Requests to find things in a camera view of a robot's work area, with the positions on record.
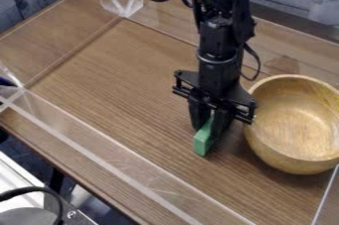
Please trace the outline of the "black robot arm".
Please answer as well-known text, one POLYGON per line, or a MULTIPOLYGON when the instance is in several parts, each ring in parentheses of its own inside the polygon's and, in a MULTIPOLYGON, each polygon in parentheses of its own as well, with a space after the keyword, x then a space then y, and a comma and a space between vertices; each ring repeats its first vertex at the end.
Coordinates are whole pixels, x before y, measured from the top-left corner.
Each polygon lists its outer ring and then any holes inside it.
POLYGON ((240 85, 244 54, 255 52, 249 45, 255 36, 251 0, 182 2, 194 11, 200 36, 199 70, 174 73, 174 92, 188 100, 194 129, 208 127, 208 139, 216 141, 234 120, 251 123, 255 116, 255 99, 240 85))

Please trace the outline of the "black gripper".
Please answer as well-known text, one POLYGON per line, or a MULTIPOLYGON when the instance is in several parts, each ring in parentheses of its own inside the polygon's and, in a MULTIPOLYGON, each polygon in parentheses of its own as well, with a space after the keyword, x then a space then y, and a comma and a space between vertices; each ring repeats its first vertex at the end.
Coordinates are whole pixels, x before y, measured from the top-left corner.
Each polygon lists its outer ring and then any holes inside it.
POLYGON ((196 131, 204 126, 214 114, 211 138, 215 143, 223 138, 234 119, 250 124, 255 118, 255 98, 236 81, 220 94, 210 92, 199 83, 199 73, 191 70, 176 70, 172 92, 188 100, 192 127, 196 131))

